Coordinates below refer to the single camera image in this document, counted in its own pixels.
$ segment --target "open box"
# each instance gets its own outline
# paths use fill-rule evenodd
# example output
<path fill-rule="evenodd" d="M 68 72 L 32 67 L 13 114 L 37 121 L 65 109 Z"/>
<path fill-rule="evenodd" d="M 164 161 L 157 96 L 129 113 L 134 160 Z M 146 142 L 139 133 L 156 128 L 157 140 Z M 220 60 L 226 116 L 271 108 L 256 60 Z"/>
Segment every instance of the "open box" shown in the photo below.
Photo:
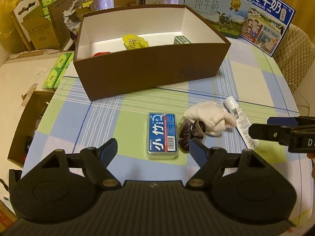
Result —
<path fill-rule="evenodd" d="M 51 101 L 53 94 L 46 91 L 34 91 L 25 106 L 21 119 L 16 128 L 7 159 L 15 165 L 23 168 L 25 157 L 25 145 L 27 136 L 33 137 L 36 129 L 36 121 Z"/>
<path fill-rule="evenodd" d="M 126 50 L 135 34 L 149 47 Z M 184 35 L 191 44 L 173 45 Z M 144 5 L 85 14 L 74 66 L 90 100 L 215 76 L 230 42 L 184 5 Z M 98 52 L 111 54 L 92 57 Z"/>

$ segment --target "plastic bag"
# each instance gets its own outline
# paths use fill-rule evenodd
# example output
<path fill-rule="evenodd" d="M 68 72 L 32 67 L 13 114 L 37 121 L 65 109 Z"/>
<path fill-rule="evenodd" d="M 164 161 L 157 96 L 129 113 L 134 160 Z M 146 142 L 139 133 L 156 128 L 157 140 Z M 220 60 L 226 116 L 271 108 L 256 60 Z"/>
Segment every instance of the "plastic bag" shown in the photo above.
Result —
<path fill-rule="evenodd" d="M 10 12 L 21 0 L 0 0 L 0 38 L 8 38 L 15 29 Z"/>
<path fill-rule="evenodd" d="M 78 34 L 80 28 L 81 20 L 76 13 L 76 9 L 79 8 L 82 3 L 83 0 L 75 0 L 72 2 L 71 7 L 63 14 L 65 25 L 74 34 Z"/>

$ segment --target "metal screw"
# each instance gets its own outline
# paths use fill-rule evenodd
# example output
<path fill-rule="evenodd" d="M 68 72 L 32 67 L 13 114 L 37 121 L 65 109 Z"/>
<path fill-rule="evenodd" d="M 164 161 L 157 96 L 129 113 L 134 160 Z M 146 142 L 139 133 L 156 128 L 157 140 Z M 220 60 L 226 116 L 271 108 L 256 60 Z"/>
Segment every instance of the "metal screw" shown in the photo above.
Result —
<path fill-rule="evenodd" d="M 193 187 L 200 187 L 200 186 L 204 185 L 204 181 L 202 179 L 199 179 L 199 178 L 193 178 L 193 179 L 188 181 L 188 184 L 190 186 L 193 186 Z"/>
<path fill-rule="evenodd" d="M 116 185 L 118 185 L 118 181 L 116 179 L 105 179 L 103 181 L 103 185 L 106 186 L 106 187 L 114 187 Z"/>

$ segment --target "checkered tablecloth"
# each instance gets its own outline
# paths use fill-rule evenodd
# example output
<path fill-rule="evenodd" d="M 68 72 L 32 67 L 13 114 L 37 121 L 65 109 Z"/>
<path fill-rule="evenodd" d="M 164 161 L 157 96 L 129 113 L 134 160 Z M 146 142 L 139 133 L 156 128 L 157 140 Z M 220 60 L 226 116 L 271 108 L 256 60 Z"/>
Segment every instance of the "checkered tablecloth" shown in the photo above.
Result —
<path fill-rule="evenodd" d="M 39 125 L 23 174 L 54 149 L 77 153 L 88 146 L 100 147 L 114 137 L 119 149 L 108 169 L 121 183 L 182 180 L 185 184 L 199 169 L 190 154 L 180 152 L 174 160 L 146 158 L 149 112 L 174 113 L 178 122 L 189 106 L 207 100 L 223 106 L 224 99 L 232 95 L 251 123 L 266 123 L 270 116 L 298 116 L 292 94 L 273 58 L 242 41 L 230 41 L 232 45 L 215 77 L 92 102 L 72 64 Z M 221 146 L 230 153 L 240 153 L 245 148 L 236 129 L 219 137 L 207 136 L 205 145 Z M 295 187 L 297 203 L 290 219 L 297 225 L 303 224 L 310 217 L 313 204 L 310 160 L 305 154 L 288 153 L 286 147 L 273 142 L 260 141 L 255 151 Z"/>

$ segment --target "white tube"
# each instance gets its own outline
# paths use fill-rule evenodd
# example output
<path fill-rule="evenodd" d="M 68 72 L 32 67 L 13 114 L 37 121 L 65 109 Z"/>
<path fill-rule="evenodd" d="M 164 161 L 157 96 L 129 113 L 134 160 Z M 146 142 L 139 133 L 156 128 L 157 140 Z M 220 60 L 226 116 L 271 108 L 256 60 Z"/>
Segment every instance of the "white tube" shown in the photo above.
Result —
<path fill-rule="evenodd" d="M 229 96 L 226 100 L 224 100 L 224 104 L 228 111 L 236 117 L 236 128 L 244 140 L 246 147 L 254 150 L 257 146 L 259 146 L 259 141 L 257 139 L 252 139 L 249 136 L 248 128 L 251 124 L 245 113 L 242 112 L 241 107 L 232 96 Z"/>

